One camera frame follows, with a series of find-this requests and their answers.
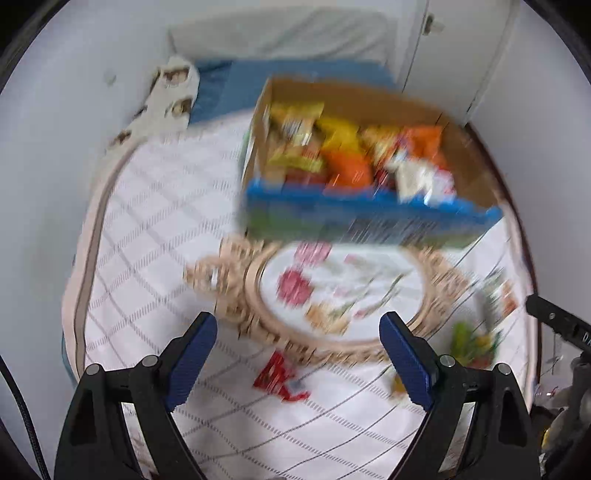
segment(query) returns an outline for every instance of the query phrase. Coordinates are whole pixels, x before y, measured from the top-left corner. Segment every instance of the yellow snack bag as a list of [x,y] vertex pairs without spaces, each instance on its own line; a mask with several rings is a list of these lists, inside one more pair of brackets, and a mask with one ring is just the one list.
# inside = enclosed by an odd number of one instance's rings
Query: yellow snack bag
[[359,126],[342,118],[322,115],[316,126],[324,133],[326,140],[322,144],[324,150],[347,150],[350,153],[365,154],[359,143]]
[[288,145],[302,147],[310,142],[323,109],[323,103],[273,103],[269,116]]
[[319,156],[322,135],[314,127],[323,108],[323,103],[271,105],[269,117],[280,141],[271,146],[268,165],[275,168],[298,168],[310,173],[324,170],[324,160]]

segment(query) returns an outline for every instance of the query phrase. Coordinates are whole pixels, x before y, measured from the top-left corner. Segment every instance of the gold frame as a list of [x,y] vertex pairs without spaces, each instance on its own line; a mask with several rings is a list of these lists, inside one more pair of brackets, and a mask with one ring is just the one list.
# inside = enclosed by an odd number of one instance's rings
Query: gold frame
[[[236,325],[240,335],[275,345],[300,364],[354,365],[387,360],[379,338],[323,340],[276,318],[263,301],[259,285],[265,266],[283,246],[280,242],[250,241],[241,236],[225,238],[218,257],[205,257],[188,265],[183,278],[196,292],[216,299],[214,315],[219,320]],[[421,307],[408,327],[415,335],[427,336],[467,290],[468,282],[438,251],[404,250],[425,285]]]

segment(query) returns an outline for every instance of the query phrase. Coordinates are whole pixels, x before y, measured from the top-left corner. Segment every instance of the green object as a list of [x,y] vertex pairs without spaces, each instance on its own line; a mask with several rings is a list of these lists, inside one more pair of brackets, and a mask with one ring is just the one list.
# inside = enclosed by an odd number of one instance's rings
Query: green object
[[486,368],[496,357],[501,342],[501,333],[475,335],[472,325],[458,322],[453,327],[451,355],[465,367]]

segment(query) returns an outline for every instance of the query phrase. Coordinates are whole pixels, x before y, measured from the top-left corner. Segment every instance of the blue gripper pad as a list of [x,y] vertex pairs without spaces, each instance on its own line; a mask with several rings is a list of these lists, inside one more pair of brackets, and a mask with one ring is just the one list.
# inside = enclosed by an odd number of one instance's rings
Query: blue gripper pad
[[418,359],[412,345],[390,318],[392,314],[396,315],[394,312],[390,312],[380,319],[379,339],[396,372],[400,375],[411,401],[422,406],[425,411],[429,411],[433,405],[431,376]]
[[169,376],[164,402],[168,411],[187,401],[217,338],[217,321],[210,313],[189,342]]

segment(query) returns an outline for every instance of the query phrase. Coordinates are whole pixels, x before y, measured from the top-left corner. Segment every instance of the white wall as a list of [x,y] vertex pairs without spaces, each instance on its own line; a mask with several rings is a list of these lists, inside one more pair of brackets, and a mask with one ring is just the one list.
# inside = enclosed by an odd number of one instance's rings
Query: white wall
[[[515,199],[540,294],[591,322],[591,85],[526,4],[472,124]],[[569,381],[568,360],[558,373],[555,386]]]
[[[399,70],[424,0],[324,2],[398,17]],[[0,352],[22,389],[53,473],[72,386],[60,358],[60,301],[94,161],[131,119],[151,73],[171,53],[166,27],[271,0],[71,0],[25,53],[0,94]],[[108,87],[106,72],[116,75]],[[0,416],[31,463],[12,398]]]

